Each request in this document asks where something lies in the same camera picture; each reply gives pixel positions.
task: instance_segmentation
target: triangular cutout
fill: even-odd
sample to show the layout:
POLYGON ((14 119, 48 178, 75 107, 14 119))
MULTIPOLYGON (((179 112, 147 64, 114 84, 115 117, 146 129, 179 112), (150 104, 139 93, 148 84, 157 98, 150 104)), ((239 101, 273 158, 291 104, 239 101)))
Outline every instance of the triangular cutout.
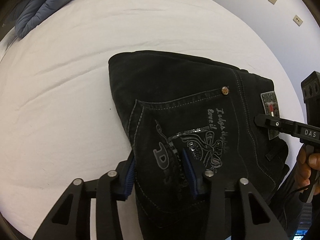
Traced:
POLYGON ((52 218, 52 223, 67 225, 69 223, 73 194, 69 194, 52 218))
POLYGON ((259 204, 252 193, 249 193, 249 204, 251 209, 252 222, 254 223, 254 225, 260 225, 270 222, 270 218, 265 213, 262 206, 259 204))

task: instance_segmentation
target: white bed sheet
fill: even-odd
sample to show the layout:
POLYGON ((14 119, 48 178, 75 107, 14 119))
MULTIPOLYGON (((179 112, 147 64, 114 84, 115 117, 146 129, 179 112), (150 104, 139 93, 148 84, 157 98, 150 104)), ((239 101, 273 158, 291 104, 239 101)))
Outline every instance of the white bed sheet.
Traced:
MULTIPOLYGON (((270 78, 281 117, 303 122, 276 57, 214 1, 73 0, 13 42, 0 63, 0 209, 29 238, 73 179, 97 179, 127 158, 108 60, 145 49, 207 57, 270 78)), ((292 168, 299 140, 281 137, 292 168)), ((134 196, 119 204, 119 214, 124 239, 142 239, 134 196)))

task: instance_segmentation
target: folded blanket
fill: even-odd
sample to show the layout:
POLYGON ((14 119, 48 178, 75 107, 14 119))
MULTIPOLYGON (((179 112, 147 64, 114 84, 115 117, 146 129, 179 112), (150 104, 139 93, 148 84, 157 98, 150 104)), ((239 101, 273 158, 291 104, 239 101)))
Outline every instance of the folded blanket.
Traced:
POLYGON ((71 0, 19 0, 6 22, 15 21, 15 33, 25 37, 37 25, 71 0))

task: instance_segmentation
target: copper rivet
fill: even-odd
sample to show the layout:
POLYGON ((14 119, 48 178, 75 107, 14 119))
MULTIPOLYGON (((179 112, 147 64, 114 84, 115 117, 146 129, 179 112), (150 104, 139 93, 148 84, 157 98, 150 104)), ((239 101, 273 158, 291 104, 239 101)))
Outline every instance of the copper rivet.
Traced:
POLYGON ((229 89, 228 89, 228 87, 223 87, 223 88, 221 88, 221 92, 222 92, 222 94, 224 94, 225 96, 226 96, 227 94, 229 94, 229 89))

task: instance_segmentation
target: black cable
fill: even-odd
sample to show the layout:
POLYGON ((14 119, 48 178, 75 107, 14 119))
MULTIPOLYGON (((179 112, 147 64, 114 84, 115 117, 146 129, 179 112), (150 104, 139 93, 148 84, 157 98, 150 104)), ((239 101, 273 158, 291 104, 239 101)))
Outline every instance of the black cable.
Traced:
POLYGON ((307 189, 307 188, 309 188, 309 187, 313 187, 313 185, 316 184, 316 183, 318 183, 318 179, 316 179, 312 184, 309 184, 308 186, 304 186, 304 187, 298 188, 298 189, 290 192, 290 193, 285 197, 284 203, 283 203, 284 231, 287 231, 287 215, 286 215, 286 213, 285 213, 285 203, 286 203, 288 197, 289 197, 290 195, 292 195, 292 194, 295 194, 295 193, 301 191, 301 190, 305 190, 305 189, 307 189))

